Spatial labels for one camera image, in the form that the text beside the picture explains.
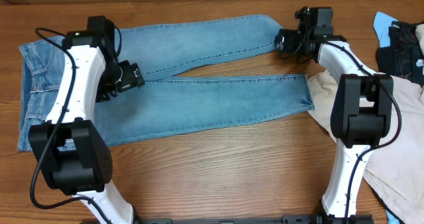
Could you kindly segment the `light blue denim jeans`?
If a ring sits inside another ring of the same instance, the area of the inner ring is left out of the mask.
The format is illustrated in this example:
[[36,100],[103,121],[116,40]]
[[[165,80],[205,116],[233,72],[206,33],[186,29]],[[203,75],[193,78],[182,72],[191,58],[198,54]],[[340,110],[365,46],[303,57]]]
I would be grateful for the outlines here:
[[[93,122],[108,146],[261,123],[314,108],[303,74],[187,77],[194,68],[276,49],[280,25],[266,15],[120,29],[117,60],[137,63],[145,84],[95,104]],[[31,151],[32,125],[46,121],[64,73],[64,54],[38,40],[23,59],[17,148]]]

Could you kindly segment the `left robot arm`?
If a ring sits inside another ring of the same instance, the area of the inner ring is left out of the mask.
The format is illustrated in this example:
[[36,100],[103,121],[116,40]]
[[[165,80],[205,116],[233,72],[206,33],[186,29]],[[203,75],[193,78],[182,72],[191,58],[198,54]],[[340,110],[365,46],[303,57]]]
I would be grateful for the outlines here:
[[111,152],[94,125],[98,101],[141,86],[136,65],[117,60],[117,27],[69,32],[61,42],[35,32],[64,54],[64,73],[46,121],[32,125],[28,139],[37,161],[29,196],[39,209],[80,201],[98,223],[141,223],[133,205],[112,181]]

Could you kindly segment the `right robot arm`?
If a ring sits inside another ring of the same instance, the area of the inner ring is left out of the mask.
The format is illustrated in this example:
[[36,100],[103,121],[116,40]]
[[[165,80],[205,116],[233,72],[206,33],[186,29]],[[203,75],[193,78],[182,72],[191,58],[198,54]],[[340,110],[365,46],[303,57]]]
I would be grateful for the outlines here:
[[336,156],[321,210],[314,215],[284,215],[283,223],[373,223],[356,212],[356,199],[371,154],[390,131],[393,79],[365,66],[341,36],[314,39],[307,30],[280,29],[276,48],[284,54],[310,55],[337,81],[331,111]]

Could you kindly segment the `light blue garment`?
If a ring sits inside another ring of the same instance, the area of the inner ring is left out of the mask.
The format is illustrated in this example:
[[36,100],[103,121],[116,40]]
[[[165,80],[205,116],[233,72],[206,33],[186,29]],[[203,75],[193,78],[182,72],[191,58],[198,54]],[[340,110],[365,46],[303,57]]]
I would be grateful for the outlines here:
[[390,46],[389,27],[394,21],[397,21],[397,19],[385,13],[379,11],[376,13],[374,17],[373,27],[378,38],[380,48]]

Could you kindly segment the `dark navy printed garment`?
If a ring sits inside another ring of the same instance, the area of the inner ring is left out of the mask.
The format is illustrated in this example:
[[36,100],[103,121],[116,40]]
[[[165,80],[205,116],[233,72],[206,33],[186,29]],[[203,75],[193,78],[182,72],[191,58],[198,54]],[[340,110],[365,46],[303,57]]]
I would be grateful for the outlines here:
[[389,46],[377,49],[380,72],[423,86],[423,53],[415,35],[418,25],[393,21],[388,28]]

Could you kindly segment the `beige cloth garment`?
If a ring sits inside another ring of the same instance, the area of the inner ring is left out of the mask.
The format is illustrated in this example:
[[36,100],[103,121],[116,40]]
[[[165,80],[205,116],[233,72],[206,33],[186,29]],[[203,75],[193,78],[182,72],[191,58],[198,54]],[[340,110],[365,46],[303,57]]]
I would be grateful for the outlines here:
[[[392,79],[401,131],[392,144],[371,154],[364,179],[400,221],[423,223],[423,87],[403,78]],[[309,78],[307,84],[315,106],[308,113],[336,141],[330,116],[338,84],[328,71]]]

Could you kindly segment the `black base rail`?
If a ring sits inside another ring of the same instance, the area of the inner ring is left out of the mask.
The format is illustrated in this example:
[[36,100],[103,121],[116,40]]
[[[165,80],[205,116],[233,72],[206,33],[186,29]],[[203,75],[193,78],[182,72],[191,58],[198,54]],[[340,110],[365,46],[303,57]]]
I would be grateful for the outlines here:
[[137,224],[374,224],[371,215],[354,215],[347,220],[343,217],[328,215],[283,215],[282,217],[270,218],[241,218],[241,219],[184,219],[172,220],[141,219],[136,216],[134,223]]

